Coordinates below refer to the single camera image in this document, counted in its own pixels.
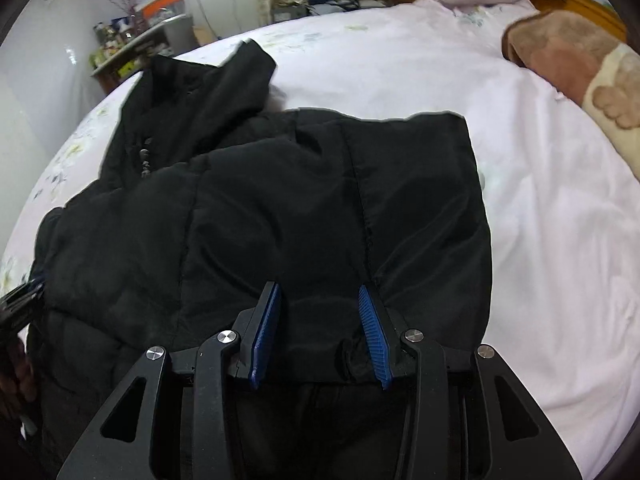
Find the person's left hand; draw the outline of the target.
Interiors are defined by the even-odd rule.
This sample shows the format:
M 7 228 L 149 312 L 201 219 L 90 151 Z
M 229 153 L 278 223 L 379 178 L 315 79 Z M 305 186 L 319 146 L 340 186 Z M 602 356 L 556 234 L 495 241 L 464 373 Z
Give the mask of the person's left hand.
M 1 416 L 17 420 L 35 399 L 32 361 L 19 336 L 1 341 Z

